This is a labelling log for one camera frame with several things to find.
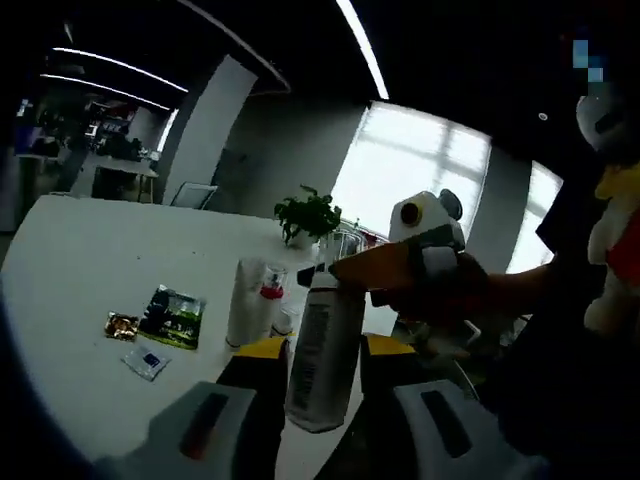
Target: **plush toy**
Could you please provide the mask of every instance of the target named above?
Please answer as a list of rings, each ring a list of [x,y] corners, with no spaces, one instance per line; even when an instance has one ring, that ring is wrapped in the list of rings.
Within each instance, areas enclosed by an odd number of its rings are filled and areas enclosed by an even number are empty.
[[[631,167],[607,166],[596,197],[610,199],[589,238],[589,262],[606,265],[602,296],[586,311],[585,326],[611,337],[623,328],[640,300],[640,162]],[[636,312],[635,340],[640,343]]]

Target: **hand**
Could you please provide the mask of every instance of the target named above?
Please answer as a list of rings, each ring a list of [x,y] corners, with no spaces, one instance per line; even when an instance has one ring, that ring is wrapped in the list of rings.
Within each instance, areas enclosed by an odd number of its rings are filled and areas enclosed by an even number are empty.
[[[488,275],[471,255],[461,253],[457,259],[450,281],[428,288],[372,291],[371,302],[376,307],[389,305],[404,319],[430,325],[448,325],[482,313]]]

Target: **person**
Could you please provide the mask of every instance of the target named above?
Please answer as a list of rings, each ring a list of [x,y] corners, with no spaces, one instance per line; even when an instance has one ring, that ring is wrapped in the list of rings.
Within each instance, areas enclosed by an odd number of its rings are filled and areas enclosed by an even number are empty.
[[[582,115],[595,123],[611,110]],[[552,262],[522,273],[495,274],[463,253],[455,295],[398,291],[387,292],[387,301],[403,318],[438,318],[445,324],[490,313],[533,314],[479,387],[481,401],[516,448],[545,455],[559,476],[591,478],[629,474],[640,447],[640,352],[631,329],[603,338],[583,324],[606,274],[606,267],[587,260],[589,233],[606,207],[595,199],[595,187],[604,163],[623,163],[634,151],[640,158],[640,148],[635,139],[619,135],[594,139],[580,108],[578,119],[604,162],[584,162],[579,178],[565,181],[538,228],[555,253]]]

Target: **white table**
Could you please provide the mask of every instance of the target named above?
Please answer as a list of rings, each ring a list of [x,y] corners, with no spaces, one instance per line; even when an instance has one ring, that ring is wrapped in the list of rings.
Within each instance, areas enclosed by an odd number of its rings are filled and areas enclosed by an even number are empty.
[[[87,459],[130,452],[152,417],[197,381],[216,380],[228,358],[224,338],[242,256],[311,265],[309,253],[284,248],[272,220],[58,196],[31,209],[2,269],[10,326],[32,385]],[[208,304],[195,352],[138,338],[172,358],[151,383],[120,361],[132,345],[105,338],[103,327],[110,310],[141,315],[161,283]],[[304,297],[296,288],[292,296]],[[389,335],[394,320],[390,310],[368,305],[365,331]],[[312,435],[287,421],[276,478],[317,474],[355,414],[359,383],[343,427]]]
[[[140,194],[142,193],[142,178],[148,177],[151,179],[158,178],[158,174],[149,168],[149,163],[132,162],[130,160],[118,160],[111,157],[99,156],[95,153],[87,155],[82,169],[78,173],[73,187],[71,187],[71,194],[74,197],[91,197],[93,190],[93,181],[96,176],[96,170],[98,168],[106,168],[108,170],[118,170],[120,172],[133,173],[140,176],[140,192],[138,194],[138,201],[140,201]]]

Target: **chair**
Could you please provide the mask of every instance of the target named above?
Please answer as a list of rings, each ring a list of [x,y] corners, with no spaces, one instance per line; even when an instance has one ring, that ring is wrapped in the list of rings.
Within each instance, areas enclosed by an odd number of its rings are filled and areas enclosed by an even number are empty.
[[[217,185],[203,185],[200,183],[184,182],[178,193],[171,200],[174,207],[194,208],[203,210],[214,193],[218,190]]]

